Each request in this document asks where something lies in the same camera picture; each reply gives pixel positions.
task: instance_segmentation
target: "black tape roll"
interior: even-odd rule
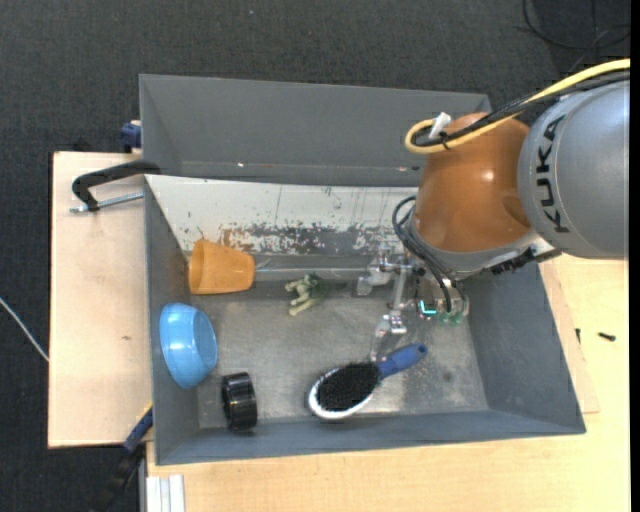
[[[258,422],[256,395],[246,372],[222,377],[224,415],[231,430],[245,430]]]

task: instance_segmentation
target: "yellow cable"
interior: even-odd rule
[[[564,89],[568,89],[569,87],[578,84],[580,82],[584,82],[585,80],[588,80],[590,78],[594,78],[598,75],[602,75],[604,73],[610,73],[612,71],[622,71],[625,69],[629,69],[631,67],[631,59],[621,59],[621,60],[615,60],[615,61],[611,61],[611,62],[605,62],[604,64],[599,64],[597,66],[594,66],[592,68],[589,69],[585,69],[584,71],[580,71],[579,73],[576,73],[575,75],[571,75],[570,77],[567,77],[563,80],[560,80],[559,82],[556,82],[555,84],[547,87],[546,89],[543,89],[542,91],[540,91],[538,94],[535,94],[533,96],[531,96],[530,98],[528,98],[526,101],[523,102],[523,105],[533,101],[533,100],[537,100],[539,98],[542,98],[544,96],[547,96],[549,94],[554,94],[557,92],[561,92]],[[506,121],[513,119],[514,117],[516,117],[518,115],[518,113],[513,114],[511,116],[505,117],[504,119],[500,119],[499,121],[496,121],[495,123],[491,123],[489,125],[483,126],[482,128],[478,128],[477,130],[474,130],[471,133],[468,133],[466,135],[463,135],[462,137],[458,137],[457,139],[452,139],[450,141],[447,141],[447,146],[449,147],[449,149],[454,148],[456,146],[460,146],[461,144],[464,144],[465,142],[469,142],[472,139],[475,139],[476,137],[482,135],[483,133],[486,133],[490,130],[493,130],[494,128],[497,128],[498,126],[500,126],[502,123],[505,123]],[[419,123],[416,123],[415,125],[413,125],[411,127],[411,129],[407,132],[407,135],[404,138],[404,145],[405,147],[411,151],[412,153],[417,153],[417,154],[421,154],[421,155],[426,155],[428,153],[437,153],[439,151],[443,151],[445,150],[445,146],[443,144],[437,144],[434,146],[428,146],[428,147],[422,147],[422,146],[416,146],[415,144],[413,144],[412,139],[414,137],[414,135],[420,131],[420,130],[424,130],[425,128],[429,128],[431,126],[433,126],[434,123],[434,119],[426,119],[424,121],[420,121]]]

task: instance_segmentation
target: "dark carpet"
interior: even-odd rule
[[[48,155],[122,151],[139,73],[486,93],[628,56],[630,0],[0,0],[0,296],[48,345]],[[115,447],[47,450],[47,364],[0,309],[0,511],[82,511]],[[113,510],[136,510],[129,489]]]

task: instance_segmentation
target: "blue brush handle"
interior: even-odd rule
[[[422,343],[412,343],[391,352],[384,361],[376,364],[380,370],[380,379],[395,375],[422,361],[427,355],[427,347]]]

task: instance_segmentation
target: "orange cup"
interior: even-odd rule
[[[248,290],[255,276],[253,257],[244,252],[198,240],[189,262],[189,289],[194,295]]]

